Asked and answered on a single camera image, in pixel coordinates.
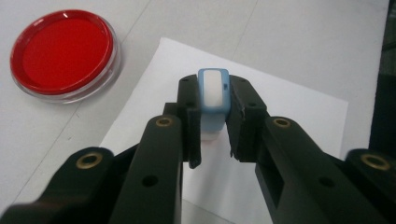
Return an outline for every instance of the white paper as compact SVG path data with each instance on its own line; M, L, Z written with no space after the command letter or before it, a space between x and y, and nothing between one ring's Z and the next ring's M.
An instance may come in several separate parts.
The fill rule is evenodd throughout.
M210 67L249 80L271 116L296 120L325 152L339 157L347 102L166 38L101 147L118 154L137 144L149 119L161 115L165 103L177 100L178 81ZM225 130L218 140L202 143L199 167L184 165L183 198L234 223L271 222L254 164L230 158Z

